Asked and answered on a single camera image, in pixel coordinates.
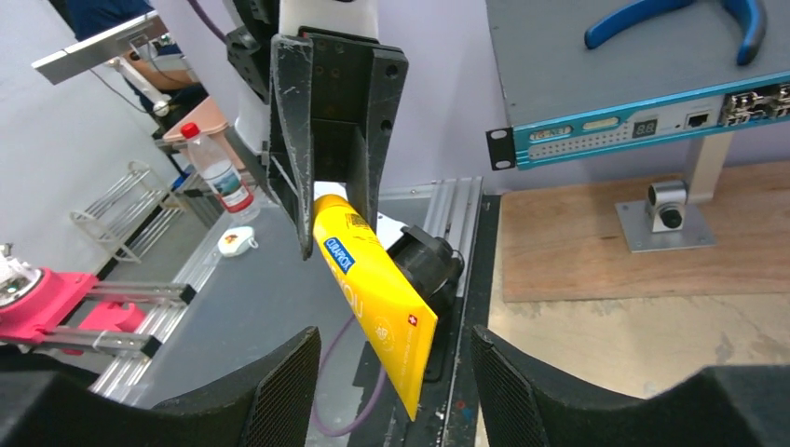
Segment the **yellow toothpaste tube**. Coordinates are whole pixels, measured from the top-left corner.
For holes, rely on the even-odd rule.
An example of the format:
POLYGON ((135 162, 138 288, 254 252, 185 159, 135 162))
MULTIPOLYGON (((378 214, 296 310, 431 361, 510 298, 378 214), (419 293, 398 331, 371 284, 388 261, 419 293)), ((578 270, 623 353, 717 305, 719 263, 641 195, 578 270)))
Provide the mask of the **yellow toothpaste tube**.
POLYGON ((321 196, 314 211, 320 254, 415 421, 438 317, 345 198, 321 196))

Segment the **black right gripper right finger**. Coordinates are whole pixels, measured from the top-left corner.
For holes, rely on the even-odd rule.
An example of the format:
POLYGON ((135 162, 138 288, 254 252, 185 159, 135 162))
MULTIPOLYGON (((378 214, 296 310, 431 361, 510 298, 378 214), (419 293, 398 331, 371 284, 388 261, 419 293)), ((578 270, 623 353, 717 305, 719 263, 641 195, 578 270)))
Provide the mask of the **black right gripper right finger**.
POLYGON ((786 446, 789 368, 707 366, 650 399, 586 382, 481 325, 471 362, 492 446, 786 446))

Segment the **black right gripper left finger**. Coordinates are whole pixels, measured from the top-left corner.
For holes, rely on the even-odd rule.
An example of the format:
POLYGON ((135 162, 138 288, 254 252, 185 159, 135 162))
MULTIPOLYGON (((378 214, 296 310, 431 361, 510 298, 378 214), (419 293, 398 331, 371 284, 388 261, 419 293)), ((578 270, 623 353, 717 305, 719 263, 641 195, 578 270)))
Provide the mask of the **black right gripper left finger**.
POLYGON ((150 409, 55 371, 1 375, 4 446, 303 446, 319 375, 309 326, 221 378, 150 409))

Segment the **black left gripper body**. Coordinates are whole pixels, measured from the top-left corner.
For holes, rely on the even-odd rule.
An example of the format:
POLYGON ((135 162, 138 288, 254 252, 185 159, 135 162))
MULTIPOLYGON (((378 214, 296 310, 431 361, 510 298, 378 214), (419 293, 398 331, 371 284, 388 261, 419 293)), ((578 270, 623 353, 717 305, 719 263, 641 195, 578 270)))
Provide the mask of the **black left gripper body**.
MULTIPOLYGON (((270 56, 274 28, 241 26, 226 36, 227 57, 267 107, 273 85, 270 56)), ((371 81, 362 71, 373 66, 374 38, 302 26, 296 35, 312 41, 311 120, 314 125, 315 179, 347 183, 352 178, 351 130, 360 127, 371 81)))

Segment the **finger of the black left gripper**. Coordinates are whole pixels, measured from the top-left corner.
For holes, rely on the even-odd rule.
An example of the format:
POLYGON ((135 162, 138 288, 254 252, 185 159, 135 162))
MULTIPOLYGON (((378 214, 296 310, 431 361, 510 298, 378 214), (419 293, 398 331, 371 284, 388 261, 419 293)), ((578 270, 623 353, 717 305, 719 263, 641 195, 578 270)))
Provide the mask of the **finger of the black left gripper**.
POLYGON ((350 204, 372 230, 377 229, 379 190, 407 71, 408 60, 399 49, 371 49, 371 67, 363 76, 367 88, 361 121, 352 139, 346 189, 350 204))
POLYGON ((312 68, 309 39, 284 34, 273 37, 268 185, 294 225, 305 260, 313 251, 314 224, 312 68))

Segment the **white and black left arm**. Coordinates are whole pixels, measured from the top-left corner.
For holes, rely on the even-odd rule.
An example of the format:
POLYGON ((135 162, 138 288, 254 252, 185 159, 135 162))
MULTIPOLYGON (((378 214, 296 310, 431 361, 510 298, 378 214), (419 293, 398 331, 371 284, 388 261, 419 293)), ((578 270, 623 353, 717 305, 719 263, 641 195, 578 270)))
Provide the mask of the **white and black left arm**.
POLYGON ((229 63, 245 86, 235 153, 313 251, 315 185, 338 183, 368 223, 409 62, 379 38, 376 1, 229 1, 229 63))

